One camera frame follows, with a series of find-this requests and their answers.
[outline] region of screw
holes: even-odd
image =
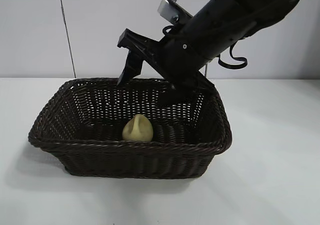
[[[174,15],[171,19],[172,19],[172,21],[173,21],[174,23],[177,23],[177,22],[179,21],[179,15],[176,14],[176,15]]]

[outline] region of white wall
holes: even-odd
[[[72,77],[60,0],[0,0],[0,77]]]
[[[78,77],[118,77],[127,50],[117,48],[125,28],[159,40],[168,23],[161,0],[63,0]],[[208,0],[178,0],[195,14]],[[0,77],[72,77],[60,0],[1,0]],[[281,23],[239,42],[235,55],[249,66],[209,65],[210,78],[320,78],[320,0],[302,0]],[[230,62],[228,53],[223,58]],[[143,77],[157,77],[145,64]]]

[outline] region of wicker basket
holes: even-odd
[[[76,176],[150,179],[200,177],[232,135],[220,96],[201,93],[185,103],[158,107],[170,85],[161,79],[115,78],[66,82],[37,117],[29,133],[35,147],[49,152]],[[125,124],[147,116],[152,142],[122,140]]]

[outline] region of metal bracket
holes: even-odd
[[[158,13],[173,25],[184,25],[193,17],[177,3],[177,0],[162,0]]]

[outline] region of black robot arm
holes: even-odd
[[[300,0],[210,0],[195,16],[175,0],[163,0],[158,9],[171,25],[160,41],[126,29],[118,47],[129,49],[118,85],[141,73],[146,61],[172,84],[167,103],[178,102],[196,90],[211,92],[210,82],[199,70],[236,42],[281,21]],[[244,57],[234,57],[241,65],[219,64],[228,69],[247,65]]]

